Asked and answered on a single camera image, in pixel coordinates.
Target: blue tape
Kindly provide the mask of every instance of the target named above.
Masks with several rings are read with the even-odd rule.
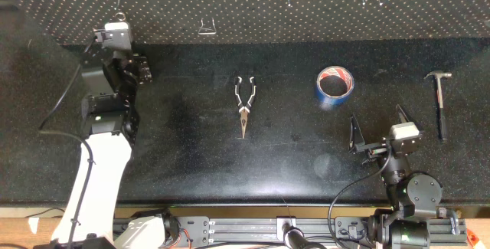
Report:
[[[320,87],[320,80],[326,77],[340,77],[347,85],[347,92],[341,96],[330,96]],[[352,74],[343,67],[331,66],[325,68],[318,77],[316,78],[316,96],[320,100],[320,107],[323,109],[330,109],[333,106],[337,106],[344,103],[349,96],[351,96],[352,90],[354,89],[354,78]]]

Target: perforated board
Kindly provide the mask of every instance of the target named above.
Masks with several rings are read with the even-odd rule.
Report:
[[[136,43],[490,37],[490,0],[14,0],[60,44],[84,44],[119,10]],[[199,35],[201,19],[217,33]]]

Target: black tabletop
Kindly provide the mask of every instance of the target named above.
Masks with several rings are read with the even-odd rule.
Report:
[[[22,25],[17,21],[13,25]],[[81,46],[59,48],[23,27],[2,29],[0,51],[0,203],[65,204],[80,145],[40,136],[38,123],[56,103]],[[490,39],[352,41],[301,44],[136,45],[154,80],[140,87],[139,134],[119,189],[121,205],[327,204],[377,166],[348,153],[354,113],[368,143],[397,123],[399,103],[424,128],[414,170],[437,177],[443,202],[487,205],[490,199]],[[353,75],[350,99],[318,107],[315,80],[328,66]],[[443,80],[449,141],[439,143],[432,70]],[[256,101],[241,139],[234,79],[256,78]],[[81,78],[48,129],[76,133]],[[246,82],[243,95],[249,92]],[[341,203],[387,202],[380,179],[344,194]]]

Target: white plastic part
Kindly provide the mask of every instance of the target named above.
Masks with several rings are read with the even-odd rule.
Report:
[[[114,208],[121,176],[131,156],[131,146],[123,135],[114,136],[111,133],[92,135],[87,142],[92,149],[95,163],[80,208],[80,225],[75,227],[73,241],[83,241],[88,234],[93,233],[98,238],[105,237],[113,244]],[[71,219],[87,176],[89,154],[84,145],[80,146],[82,156],[70,201],[60,224],[51,236],[51,240],[58,239],[61,244],[68,242]]]
[[[118,249],[156,249],[165,241],[162,218],[145,217],[131,221],[114,245]]]

